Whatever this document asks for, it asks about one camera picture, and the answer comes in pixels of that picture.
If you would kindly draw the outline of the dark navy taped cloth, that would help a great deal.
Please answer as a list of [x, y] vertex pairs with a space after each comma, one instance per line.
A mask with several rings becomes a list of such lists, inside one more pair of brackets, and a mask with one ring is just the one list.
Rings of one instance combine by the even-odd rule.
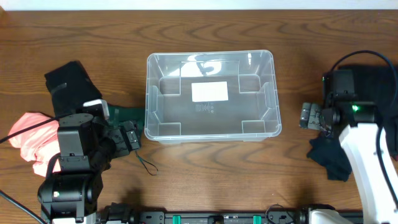
[[346, 182], [352, 168], [348, 157], [341, 148], [339, 140], [320, 133], [317, 138], [309, 140], [311, 150], [307, 158], [315, 161], [326, 169], [328, 180]]

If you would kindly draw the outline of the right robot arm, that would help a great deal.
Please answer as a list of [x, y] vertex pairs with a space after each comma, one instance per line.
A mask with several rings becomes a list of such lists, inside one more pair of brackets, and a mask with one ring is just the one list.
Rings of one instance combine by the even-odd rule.
[[300, 127], [320, 132], [307, 156], [333, 179], [353, 175], [364, 223], [397, 223], [397, 73], [386, 67], [331, 69], [323, 104], [304, 103]]

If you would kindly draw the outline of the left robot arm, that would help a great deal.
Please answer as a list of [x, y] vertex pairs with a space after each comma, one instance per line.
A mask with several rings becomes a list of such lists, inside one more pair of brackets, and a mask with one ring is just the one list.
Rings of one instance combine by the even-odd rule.
[[38, 190], [46, 223], [93, 222], [111, 161], [140, 148], [136, 121], [109, 124], [88, 113], [61, 118], [57, 131], [60, 171], [47, 172]]

